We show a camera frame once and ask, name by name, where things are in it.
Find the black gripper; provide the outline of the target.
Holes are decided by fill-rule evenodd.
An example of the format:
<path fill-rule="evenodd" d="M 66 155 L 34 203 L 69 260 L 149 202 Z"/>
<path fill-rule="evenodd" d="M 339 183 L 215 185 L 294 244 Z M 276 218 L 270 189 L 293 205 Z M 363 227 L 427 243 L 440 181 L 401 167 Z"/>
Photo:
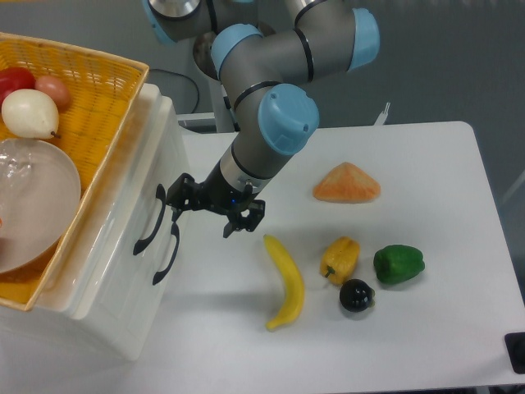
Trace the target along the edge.
<path fill-rule="evenodd" d="M 250 186 L 238 191 L 221 172 L 211 172 L 200 183 L 190 174 L 182 173 L 169 187 L 166 204 L 171 208 L 173 222 L 189 210 L 206 210 L 226 216 L 228 223 L 223 228 L 224 238 L 235 231 L 253 232 L 266 212 L 266 202 L 255 199 Z"/>

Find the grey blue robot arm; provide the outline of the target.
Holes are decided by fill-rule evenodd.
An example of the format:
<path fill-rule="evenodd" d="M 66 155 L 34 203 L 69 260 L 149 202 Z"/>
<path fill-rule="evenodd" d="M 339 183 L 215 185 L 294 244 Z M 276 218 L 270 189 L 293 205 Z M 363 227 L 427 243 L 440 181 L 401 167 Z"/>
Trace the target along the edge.
<path fill-rule="evenodd" d="M 265 35 L 255 1 L 146 1 L 157 36 L 176 42 L 214 34 L 211 59 L 239 133 L 208 177 L 181 175 L 166 206 L 227 218 L 223 233 L 253 231 L 265 204 L 259 193 L 319 125 L 304 85 L 372 62 L 380 31 L 374 15 L 342 1 L 289 1 L 292 29 Z"/>

